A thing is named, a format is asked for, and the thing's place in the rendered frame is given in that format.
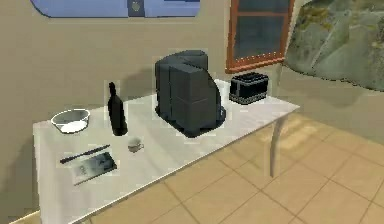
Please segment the black coffee machine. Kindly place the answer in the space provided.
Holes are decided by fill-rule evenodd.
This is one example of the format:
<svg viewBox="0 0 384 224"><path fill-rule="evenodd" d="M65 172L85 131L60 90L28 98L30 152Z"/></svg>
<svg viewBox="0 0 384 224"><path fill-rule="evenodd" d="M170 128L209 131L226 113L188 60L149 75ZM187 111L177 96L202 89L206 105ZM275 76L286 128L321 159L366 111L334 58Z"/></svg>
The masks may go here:
<svg viewBox="0 0 384 224"><path fill-rule="evenodd" d="M198 137L225 121L226 110L204 51L165 56L155 63L155 78L156 113L186 137Z"/></svg>

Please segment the white table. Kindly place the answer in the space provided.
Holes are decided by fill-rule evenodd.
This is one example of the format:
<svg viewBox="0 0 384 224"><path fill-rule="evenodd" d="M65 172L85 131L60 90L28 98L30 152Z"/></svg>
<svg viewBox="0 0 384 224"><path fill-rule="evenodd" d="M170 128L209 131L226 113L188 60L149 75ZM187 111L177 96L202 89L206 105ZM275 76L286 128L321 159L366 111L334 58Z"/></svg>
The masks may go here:
<svg viewBox="0 0 384 224"><path fill-rule="evenodd" d="M88 127L64 135L49 121L33 125L41 224L78 224L96 212L128 197L141 188L199 160L216 150L271 123L273 138L290 113L298 107L268 96L249 105L228 99L230 84L216 85L226 109L224 123L196 138L187 138L155 112L154 95L125 103L128 133L112 134L105 107L90 111ZM144 147L133 153L128 140L138 137ZM110 144L107 151L117 168L79 185L73 184L72 169L79 161L61 164L62 158Z"/></svg>

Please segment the black toaster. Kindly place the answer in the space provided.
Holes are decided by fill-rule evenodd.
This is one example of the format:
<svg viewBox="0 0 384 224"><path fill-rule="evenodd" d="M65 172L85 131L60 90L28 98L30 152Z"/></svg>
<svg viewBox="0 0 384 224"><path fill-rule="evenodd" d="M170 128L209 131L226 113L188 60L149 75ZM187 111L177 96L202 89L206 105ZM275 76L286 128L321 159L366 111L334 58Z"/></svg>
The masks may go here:
<svg viewBox="0 0 384 224"><path fill-rule="evenodd" d="M251 72L231 79L229 99L241 105L248 105L264 99L268 91L269 77Z"/></svg>

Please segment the small grey cup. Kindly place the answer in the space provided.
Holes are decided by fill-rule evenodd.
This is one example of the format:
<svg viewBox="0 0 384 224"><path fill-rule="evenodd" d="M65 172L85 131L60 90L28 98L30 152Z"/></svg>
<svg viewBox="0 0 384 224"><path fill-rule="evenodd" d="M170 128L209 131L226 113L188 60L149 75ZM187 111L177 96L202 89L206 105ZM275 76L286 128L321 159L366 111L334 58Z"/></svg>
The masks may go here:
<svg viewBox="0 0 384 224"><path fill-rule="evenodd" d="M139 150L141 150L143 147L144 147L144 144L142 143L142 140L138 137L131 137L129 140L128 140L128 150L130 152L137 152Z"/></svg>

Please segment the black bottle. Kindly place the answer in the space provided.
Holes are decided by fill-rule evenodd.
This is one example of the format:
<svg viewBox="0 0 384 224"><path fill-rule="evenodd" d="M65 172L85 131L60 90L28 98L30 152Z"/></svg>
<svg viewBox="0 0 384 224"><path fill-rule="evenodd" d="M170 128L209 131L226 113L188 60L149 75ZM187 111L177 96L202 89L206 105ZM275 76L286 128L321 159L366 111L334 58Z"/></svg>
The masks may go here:
<svg viewBox="0 0 384 224"><path fill-rule="evenodd" d="M124 106L120 97L117 95L116 86L113 82L109 83L110 98L108 100L108 114L115 136L123 136L128 132L124 114Z"/></svg>

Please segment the brown framed window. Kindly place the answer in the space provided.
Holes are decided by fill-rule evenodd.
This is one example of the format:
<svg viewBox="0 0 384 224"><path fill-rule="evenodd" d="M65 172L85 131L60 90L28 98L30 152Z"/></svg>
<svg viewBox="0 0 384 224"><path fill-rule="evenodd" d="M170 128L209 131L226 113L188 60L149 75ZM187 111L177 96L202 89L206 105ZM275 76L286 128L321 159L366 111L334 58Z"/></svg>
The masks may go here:
<svg viewBox="0 0 384 224"><path fill-rule="evenodd" d="M225 72L282 63L295 0L231 0Z"/></svg>

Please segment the grey book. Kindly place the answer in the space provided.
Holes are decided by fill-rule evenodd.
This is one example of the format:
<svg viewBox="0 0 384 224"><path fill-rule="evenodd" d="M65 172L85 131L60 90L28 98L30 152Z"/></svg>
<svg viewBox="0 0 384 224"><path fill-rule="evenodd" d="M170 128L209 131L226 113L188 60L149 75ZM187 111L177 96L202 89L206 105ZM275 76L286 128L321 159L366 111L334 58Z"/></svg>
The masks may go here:
<svg viewBox="0 0 384 224"><path fill-rule="evenodd" d="M95 155L81 161L73 167L73 184L79 185L116 168L117 165L109 152Z"/></svg>

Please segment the black pencil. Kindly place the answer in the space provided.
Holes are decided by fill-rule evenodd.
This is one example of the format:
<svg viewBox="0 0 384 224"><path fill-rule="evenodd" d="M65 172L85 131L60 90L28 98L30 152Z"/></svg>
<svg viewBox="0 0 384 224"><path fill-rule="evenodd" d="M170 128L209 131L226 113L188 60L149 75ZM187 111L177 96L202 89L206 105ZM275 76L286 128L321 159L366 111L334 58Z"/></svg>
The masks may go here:
<svg viewBox="0 0 384 224"><path fill-rule="evenodd" d="M102 150L104 150L104 149L106 149L106 148L108 148L108 147L110 147L110 144L103 145L103 146L94 148L94 149L92 149L92 150L88 150L88 151L83 152L83 153L80 153L80 154L78 154L78 155L74 155L74 156L69 156L69 157L63 158L63 159L61 159L59 162L60 162L61 164L65 164L65 163L67 163L67 162L69 162L69 161L72 161L72 160L74 160L74 159L76 159L76 158L79 158L79 157L81 157L81 156L91 155L91 154L94 154L94 153L96 153L96 152L102 151Z"/></svg>

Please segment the white bowl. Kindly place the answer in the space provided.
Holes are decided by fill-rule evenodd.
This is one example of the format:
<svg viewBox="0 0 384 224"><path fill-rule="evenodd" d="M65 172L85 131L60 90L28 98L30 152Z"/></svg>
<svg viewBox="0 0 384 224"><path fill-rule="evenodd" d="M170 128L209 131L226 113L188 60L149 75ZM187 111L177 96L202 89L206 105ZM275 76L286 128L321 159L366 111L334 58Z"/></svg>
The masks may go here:
<svg viewBox="0 0 384 224"><path fill-rule="evenodd" d="M70 109L51 118L51 123L63 134L73 134L87 128L90 111L87 109Z"/></svg>

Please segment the blue framed picture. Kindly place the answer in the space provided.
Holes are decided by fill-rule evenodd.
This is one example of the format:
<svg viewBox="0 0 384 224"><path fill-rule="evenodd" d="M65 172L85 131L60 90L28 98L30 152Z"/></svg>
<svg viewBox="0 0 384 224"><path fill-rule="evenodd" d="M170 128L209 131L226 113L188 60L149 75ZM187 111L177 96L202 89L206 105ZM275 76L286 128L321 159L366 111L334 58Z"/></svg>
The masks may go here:
<svg viewBox="0 0 384 224"><path fill-rule="evenodd" d="M195 17L200 0L30 0L50 18Z"/></svg>

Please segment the grey green rock painting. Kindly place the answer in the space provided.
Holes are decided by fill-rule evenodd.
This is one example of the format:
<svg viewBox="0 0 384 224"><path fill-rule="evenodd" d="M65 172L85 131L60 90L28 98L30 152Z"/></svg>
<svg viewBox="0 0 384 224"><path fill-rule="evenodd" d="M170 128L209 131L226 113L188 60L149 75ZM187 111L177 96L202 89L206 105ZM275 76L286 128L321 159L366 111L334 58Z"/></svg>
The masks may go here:
<svg viewBox="0 0 384 224"><path fill-rule="evenodd" d="M384 92L384 0L310 0L297 15L285 64Z"/></svg>

